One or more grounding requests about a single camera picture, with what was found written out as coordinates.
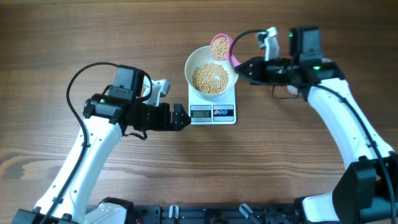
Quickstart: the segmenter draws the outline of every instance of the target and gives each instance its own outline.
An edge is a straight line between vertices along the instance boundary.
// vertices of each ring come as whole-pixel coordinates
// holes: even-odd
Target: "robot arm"
[[[120,66],[114,85],[109,89],[109,95],[95,94],[87,100],[83,122],[90,141],[84,158],[61,202],[51,214],[53,218],[68,220],[69,217],[71,222],[77,223],[107,222],[107,220],[109,223],[115,223],[116,220],[123,223],[126,209],[113,207],[114,205],[111,204],[108,204],[111,206],[108,210],[112,212],[103,214],[101,212],[105,210],[99,208],[91,212],[86,219],[85,213],[91,192],[104,163],[121,140],[127,126],[133,126],[134,129],[142,132],[147,130],[180,131],[190,123],[190,117],[181,105],[174,105],[175,111],[171,114],[169,104],[159,103],[161,97],[167,96],[170,83],[164,79],[152,81],[143,74],[143,71],[136,68]],[[142,85],[146,88],[144,96],[135,98],[134,93],[140,94]],[[80,129],[58,176],[36,203],[34,209],[36,212],[41,214],[48,212],[76,164],[82,144],[83,132]]]
[[[268,29],[258,33],[257,41],[260,47],[267,42],[277,45],[269,40],[275,36],[275,30]],[[301,222],[364,223],[390,218],[398,206],[394,198],[398,195],[397,155],[356,104],[337,64],[323,60],[318,28],[292,29],[289,37],[291,59],[270,57],[279,49],[270,46],[265,57],[254,57],[235,71],[258,85],[296,87],[322,117],[340,150],[345,174],[333,193],[296,200]]]

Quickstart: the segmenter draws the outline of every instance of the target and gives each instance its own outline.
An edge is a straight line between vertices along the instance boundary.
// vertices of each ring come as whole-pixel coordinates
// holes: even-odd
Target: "scale display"
[[[210,111],[192,111],[192,116],[194,118],[208,118]]]

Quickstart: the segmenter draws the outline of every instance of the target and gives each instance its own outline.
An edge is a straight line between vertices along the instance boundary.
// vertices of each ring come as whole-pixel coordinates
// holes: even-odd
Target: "wooden table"
[[[277,26],[287,57],[289,28],[322,28],[325,56],[345,72],[358,104],[398,148],[398,16],[393,1],[136,1],[0,6],[0,222],[32,209],[50,186],[78,133],[65,91],[85,65],[114,62],[171,84],[165,101],[188,110],[187,57],[220,32],[233,37]],[[262,55],[242,40],[244,61]],[[111,84],[115,69],[82,73],[72,88],[85,100]],[[284,94],[285,89],[278,89]],[[292,202],[329,192],[344,172],[319,115],[304,102],[273,100],[271,89],[236,84],[238,122],[123,138],[90,199],[135,204],[239,205]]]

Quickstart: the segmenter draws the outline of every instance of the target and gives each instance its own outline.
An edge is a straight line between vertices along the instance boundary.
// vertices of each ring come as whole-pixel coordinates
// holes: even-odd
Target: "kitchen scale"
[[[204,99],[188,85],[191,124],[234,124],[236,122],[235,86],[221,96]]]

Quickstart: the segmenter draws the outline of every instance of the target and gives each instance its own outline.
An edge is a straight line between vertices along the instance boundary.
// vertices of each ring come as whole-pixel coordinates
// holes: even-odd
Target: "white scale platform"
[[[234,124],[236,122],[235,86],[211,100],[202,98],[188,85],[191,124]]]

